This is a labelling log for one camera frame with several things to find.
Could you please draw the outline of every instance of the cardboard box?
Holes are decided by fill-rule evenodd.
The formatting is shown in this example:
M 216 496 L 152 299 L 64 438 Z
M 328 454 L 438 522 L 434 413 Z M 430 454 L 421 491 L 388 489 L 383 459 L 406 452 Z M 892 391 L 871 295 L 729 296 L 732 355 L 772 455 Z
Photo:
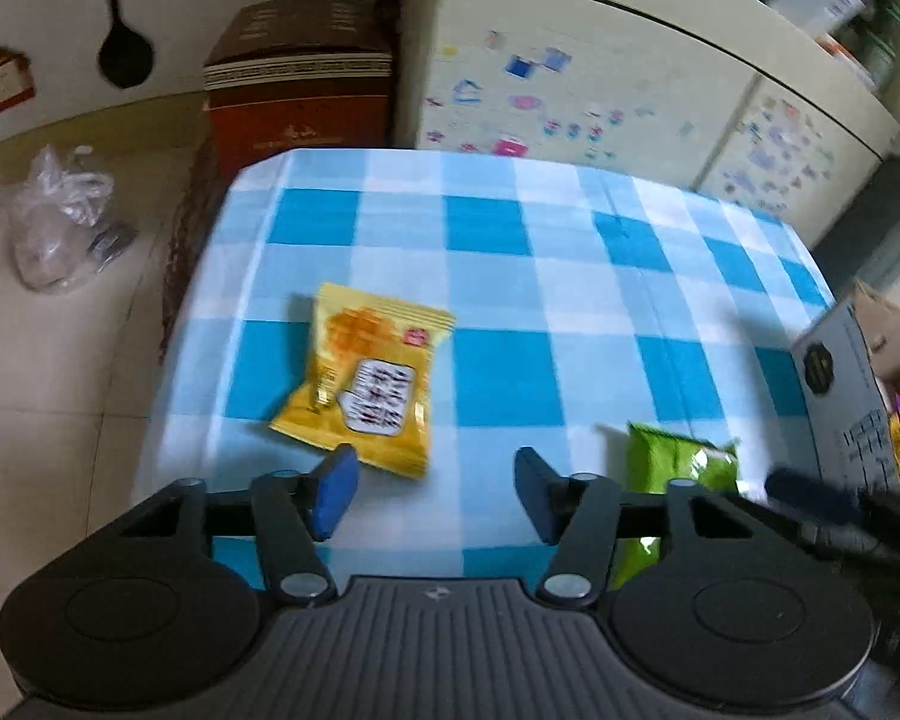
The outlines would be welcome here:
M 203 68 L 221 170 L 298 146 L 386 146 L 391 65 L 371 1 L 242 9 Z
M 888 409 L 900 394 L 900 309 L 857 282 L 791 348 L 821 477 L 900 492 Z

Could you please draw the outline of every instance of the yellow snack bag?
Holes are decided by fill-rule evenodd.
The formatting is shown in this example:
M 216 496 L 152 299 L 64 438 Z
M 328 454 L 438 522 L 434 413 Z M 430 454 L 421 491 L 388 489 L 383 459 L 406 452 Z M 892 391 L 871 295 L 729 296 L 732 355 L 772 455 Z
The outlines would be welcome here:
M 271 428 L 323 449 L 350 443 L 364 463 L 415 479 L 427 470 L 430 365 L 453 316 L 323 284 L 306 380 Z

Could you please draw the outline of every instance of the table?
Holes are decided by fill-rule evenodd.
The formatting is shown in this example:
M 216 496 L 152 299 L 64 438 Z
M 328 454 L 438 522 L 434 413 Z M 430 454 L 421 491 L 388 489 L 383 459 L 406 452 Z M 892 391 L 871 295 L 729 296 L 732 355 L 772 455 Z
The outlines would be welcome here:
M 136 499 L 183 476 L 230 490 L 316 464 L 268 422 L 302 379 L 325 281 L 457 318 L 434 359 L 427 478 L 361 469 L 319 547 L 340 586 L 360 573 L 533 579 L 549 550 L 514 493 L 524 445 L 565 473 L 619 475 L 628 420 L 739 439 L 757 497 L 772 464 L 817 467 L 787 348 L 832 298 L 788 226 L 589 167 L 302 149 L 229 191 Z

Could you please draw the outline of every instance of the tiled floor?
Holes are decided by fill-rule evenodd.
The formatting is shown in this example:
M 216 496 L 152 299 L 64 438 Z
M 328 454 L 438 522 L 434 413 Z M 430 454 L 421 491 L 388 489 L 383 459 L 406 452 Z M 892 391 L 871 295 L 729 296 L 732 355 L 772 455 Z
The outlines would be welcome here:
M 112 160 L 115 208 L 140 236 L 93 282 L 17 281 L 0 208 L 0 604 L 128 505 L 159 377 L 163 264 L 189 149 Z M 0 714 L 18 697 L 0 656 Z

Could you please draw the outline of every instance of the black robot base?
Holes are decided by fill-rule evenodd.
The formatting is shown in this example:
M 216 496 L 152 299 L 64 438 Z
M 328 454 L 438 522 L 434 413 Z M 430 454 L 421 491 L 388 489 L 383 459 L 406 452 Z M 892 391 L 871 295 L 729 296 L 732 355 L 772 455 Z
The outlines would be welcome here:
M 715 720 L 858 715 L 842 696 L 874 644 L 853 584 L 690 482 L 623 493 L 560 477 L 531 449 L 517 494 L 557 544 L 516 579 L 354 578 L 338 594 L 314 541 L 356 490 L 341 446 L 240 493 L 180 480 L 21 583 L 0 647 L 11 720 Z M 211 559 L 255 536 L 266 590 Z M 618 538 L 664 556 L 615 592 Z

